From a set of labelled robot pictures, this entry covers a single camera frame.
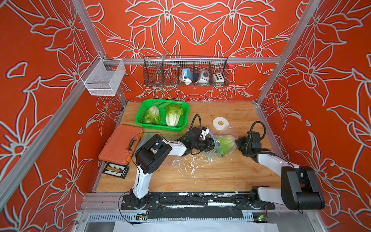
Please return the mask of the green chinese cabbage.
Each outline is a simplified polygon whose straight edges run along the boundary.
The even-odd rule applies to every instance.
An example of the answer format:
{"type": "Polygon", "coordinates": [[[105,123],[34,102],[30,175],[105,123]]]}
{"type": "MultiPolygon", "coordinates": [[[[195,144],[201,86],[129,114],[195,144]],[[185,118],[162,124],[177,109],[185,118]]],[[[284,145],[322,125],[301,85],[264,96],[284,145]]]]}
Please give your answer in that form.
{"type": "Polygon", "coordinates": [[[216,138],[214,153],[219,156],[228,156],[236,148],[235,138],[231,135],[222,135],[216,138]]]}
{"type": "Polygon", "coordinates": [[[179,104],[171,104],[166,107],[166,123],[169,127],[178,125],[180,117],[184,114],[184,110],[179,104]]]}
{"type": "Polygon", "coordinates": [[[143,124],[158,125],[161,121],[159,109],[156,106],[150,107],[142,118],[143,124]]]}

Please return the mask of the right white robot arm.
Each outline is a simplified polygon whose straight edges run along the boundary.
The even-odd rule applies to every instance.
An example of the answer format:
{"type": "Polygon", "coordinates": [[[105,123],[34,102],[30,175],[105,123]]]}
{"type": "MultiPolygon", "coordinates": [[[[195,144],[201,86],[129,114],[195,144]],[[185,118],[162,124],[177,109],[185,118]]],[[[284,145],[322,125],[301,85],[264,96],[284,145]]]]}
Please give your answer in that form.
{"type": "Polygon", "coordinates": [[[281,178],[281,187],[254,186],[248,196],[253,208],[265,203],[285,205],[290,210],[322,210],[325,199],[316,172],[309,166],[299,166],[262,148],[260,134],[249,132],[235,141],[245,157],[269,168],[281,178]]]}

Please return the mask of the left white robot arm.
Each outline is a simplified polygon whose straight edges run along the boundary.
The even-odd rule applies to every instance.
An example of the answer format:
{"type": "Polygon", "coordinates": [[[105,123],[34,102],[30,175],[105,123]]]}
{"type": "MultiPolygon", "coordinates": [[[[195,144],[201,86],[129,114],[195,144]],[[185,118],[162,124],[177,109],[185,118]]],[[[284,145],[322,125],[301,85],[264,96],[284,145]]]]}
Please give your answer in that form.
{"type": "Polygon", "coordinates": [[[171,141],[156,133],[135,153],[137,175],[133,188],[129,191],[133,205],[137,209],[147,204],[149,184],[152,174],[163,164],[168,156],[187,156],[192,151],[207,153],[218,143],[208,128],[192,128],[180,138],[171,141]]]}

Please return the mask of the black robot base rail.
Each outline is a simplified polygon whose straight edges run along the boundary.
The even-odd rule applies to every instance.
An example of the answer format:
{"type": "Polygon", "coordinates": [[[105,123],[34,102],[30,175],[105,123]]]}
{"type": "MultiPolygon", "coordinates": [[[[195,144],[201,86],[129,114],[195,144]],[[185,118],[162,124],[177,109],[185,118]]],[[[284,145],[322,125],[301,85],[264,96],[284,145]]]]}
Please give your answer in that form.
{"type": "Polygon", "coordinates": [[[125,194],[119,198],[119,211],[143,210],[151,219],[216,219],[265,221],[273,203],[251,203],[249,192],[150,192],[136,204],[134,197],[125,194]]]}

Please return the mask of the clear zip-top bag blue seal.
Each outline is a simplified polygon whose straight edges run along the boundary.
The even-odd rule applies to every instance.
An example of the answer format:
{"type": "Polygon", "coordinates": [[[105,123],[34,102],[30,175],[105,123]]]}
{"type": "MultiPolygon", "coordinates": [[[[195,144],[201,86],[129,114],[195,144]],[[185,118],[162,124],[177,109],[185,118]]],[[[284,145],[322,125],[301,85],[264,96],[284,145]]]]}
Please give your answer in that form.
{"type": "Polygon", "coordinates": [[[183,157],[174,156],[172,158],[173,160],[170,161],[170,166],[174,168],[181,168],[183,166],[198,168],[202,163],[211,162],[211,158],[205,153],[191,154],[183,157]]]}

